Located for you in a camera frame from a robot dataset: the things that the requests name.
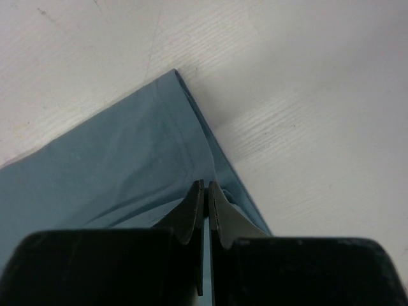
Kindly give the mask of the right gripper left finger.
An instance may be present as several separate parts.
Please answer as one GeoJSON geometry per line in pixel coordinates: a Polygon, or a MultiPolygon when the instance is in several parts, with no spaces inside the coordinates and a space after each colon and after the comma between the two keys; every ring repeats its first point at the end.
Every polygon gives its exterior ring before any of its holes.
{"type": "Polygon", "coordinates": [[[151,228],[39,231],[1,276],[2,305],[196,305],[204,183],[151,228]]]}

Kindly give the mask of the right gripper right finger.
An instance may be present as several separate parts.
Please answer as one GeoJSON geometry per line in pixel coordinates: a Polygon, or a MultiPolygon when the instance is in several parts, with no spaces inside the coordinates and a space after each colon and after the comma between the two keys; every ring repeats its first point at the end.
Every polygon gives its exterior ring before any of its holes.
{"type": "Polygon", "coordinates": [[[388,253],[366,238],[272,237],[208,187],[214,305],[406,305],[388,253]]]}

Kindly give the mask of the blue t shirt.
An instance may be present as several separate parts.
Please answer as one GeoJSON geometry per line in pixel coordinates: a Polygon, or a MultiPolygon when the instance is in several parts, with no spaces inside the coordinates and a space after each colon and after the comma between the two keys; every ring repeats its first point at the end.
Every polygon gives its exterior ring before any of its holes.
{"type": "Polygon", "coordinates": [[[21,241],[39,231],[151,228],[197,180],[205,187],[197,304],[214,305],[210,183],[270,232],[176,70],[1,170],[3,272],[21,241]]]}

